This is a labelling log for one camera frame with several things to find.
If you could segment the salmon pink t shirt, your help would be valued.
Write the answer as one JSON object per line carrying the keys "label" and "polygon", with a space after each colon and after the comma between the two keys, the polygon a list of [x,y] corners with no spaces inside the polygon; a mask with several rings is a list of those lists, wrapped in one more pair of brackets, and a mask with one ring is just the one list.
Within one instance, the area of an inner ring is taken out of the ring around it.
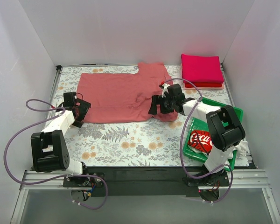
{"label": "salmon pink t shirt", "polygon": [[149,114],[152,96],[160,95],[160,83],[171,76],[163,63],[139,63],[138,72],[131,73],[82,73],[77,92],[91,104],[85,123],[142,122],[150,118],[173,122],[176,112]]}

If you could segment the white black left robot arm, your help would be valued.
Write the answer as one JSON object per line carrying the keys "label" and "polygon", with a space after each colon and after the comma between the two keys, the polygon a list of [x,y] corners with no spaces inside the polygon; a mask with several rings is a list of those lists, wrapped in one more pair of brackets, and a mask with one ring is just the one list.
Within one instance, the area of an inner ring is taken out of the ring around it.
{"label": "white black left robot arm", "polygon": [[76,92],[63,94],[61,109],[56,110],[57,118],[46,128],[31,135],[33,168],[36,172],[74,175],[78,186],[84,187],[90,175],[84,171],[85,165],[70,157],[65,134],[72,127],[81,128],[91,104]]}

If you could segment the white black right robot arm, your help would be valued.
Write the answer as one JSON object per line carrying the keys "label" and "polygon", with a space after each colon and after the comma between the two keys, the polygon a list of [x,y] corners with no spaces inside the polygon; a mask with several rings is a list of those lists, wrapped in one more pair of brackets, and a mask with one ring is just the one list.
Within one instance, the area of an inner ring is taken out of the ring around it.
{"label": "white black right robot arm", "polygon": [[244,128],[234,108],[230,105],[218,107],[205,104],[202,102],[203,97],[198,100],[187,98],[179,84],[162,82],[160,88],[162,93],[152,96],[149,114],[156,115],[157,107],[160,107],[162,114],[177,112],[187,119],[194,117],[207,124],[212,149],[203,164],[204,172],[202,175],[191,175],[189,172],[185,174],[191,179],[202,179],[206,185],[215,184],[219,179],[218,173],[227,166],[226,162],[233,148],[245,138]]}

